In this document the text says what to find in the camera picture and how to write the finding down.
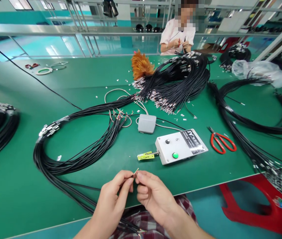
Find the pink shirt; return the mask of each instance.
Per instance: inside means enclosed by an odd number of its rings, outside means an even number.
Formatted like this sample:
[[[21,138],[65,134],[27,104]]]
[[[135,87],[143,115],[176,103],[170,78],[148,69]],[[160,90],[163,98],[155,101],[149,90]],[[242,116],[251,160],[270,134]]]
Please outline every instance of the pink shirt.
[[[190,45],[193,45],[194,35],[195,35],[194,27],[185,27],[184,31],[181,32],[179,30],[177,20],[173,18],[168,21],[164,31],[162,32],[160,45],[163,43],[168,44],[170,41],[173,41],[174,39],[180,39],[181,42],[184,42],[184,38],[188,40],[188,43]],[[161,53],[161,55],[174,55],[175,50],[181,52],[183,50],[182,44],[180,45],[179,48],[177,49],[171,48],[170,50]]]

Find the red stool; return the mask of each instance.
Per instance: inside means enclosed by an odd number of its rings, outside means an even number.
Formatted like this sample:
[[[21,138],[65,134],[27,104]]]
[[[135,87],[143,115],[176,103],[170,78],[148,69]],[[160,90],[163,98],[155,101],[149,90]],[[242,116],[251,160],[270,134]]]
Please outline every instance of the red stool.
[[[282,234],[282,194],[262,174],[241,180],[257,187],[266,196],[270,206],[261,205],[264,215],[242,210],[236,203],[228,185],[225,183],[220,185],[227,203],[227,207],[222,207],[225,216],[231,221],[261,227]]]

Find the feather duster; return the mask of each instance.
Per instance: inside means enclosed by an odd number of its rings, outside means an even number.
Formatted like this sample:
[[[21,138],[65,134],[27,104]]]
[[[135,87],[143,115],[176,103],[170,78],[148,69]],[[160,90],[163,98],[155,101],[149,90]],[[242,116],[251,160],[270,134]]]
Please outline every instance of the feather duster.
[[[134,52],[131,61],[134,80],[154,73],[154,65],[151,65],[149,58],[146,57],[145,54],[142,55],[140,50]]]

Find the person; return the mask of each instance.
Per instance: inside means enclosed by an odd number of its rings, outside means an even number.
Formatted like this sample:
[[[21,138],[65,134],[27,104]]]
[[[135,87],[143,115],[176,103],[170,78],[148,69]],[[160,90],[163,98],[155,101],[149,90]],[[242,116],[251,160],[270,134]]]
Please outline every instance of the person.
[[[102,186],[92,218],[75,239],[213,238],[196,223],[192,205],[185,195],[175,199],[159,177],[147,171],[138,171],[135,175],[137,199],[145,210],[132,210],[130,216],[125,217],[146,231],[138,235],[116,230],[124,213],[128,193],[133,192],[132,175],[133,172],[122,170]]]
[[[179,9],[179,15],[167,22],[161,35],[161,55],[174,55],[175,51],[187,53],[193,46],[195,28],[190,23],[195,4],[184,0]]]

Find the white control box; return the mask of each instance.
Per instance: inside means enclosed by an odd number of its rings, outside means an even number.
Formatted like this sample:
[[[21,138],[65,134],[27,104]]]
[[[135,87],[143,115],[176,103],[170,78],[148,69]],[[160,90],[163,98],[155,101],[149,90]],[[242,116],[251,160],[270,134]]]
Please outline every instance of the white control box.
[[[155,146],[163,165],[208,151],[194,129],[160,136],[155,141]]]

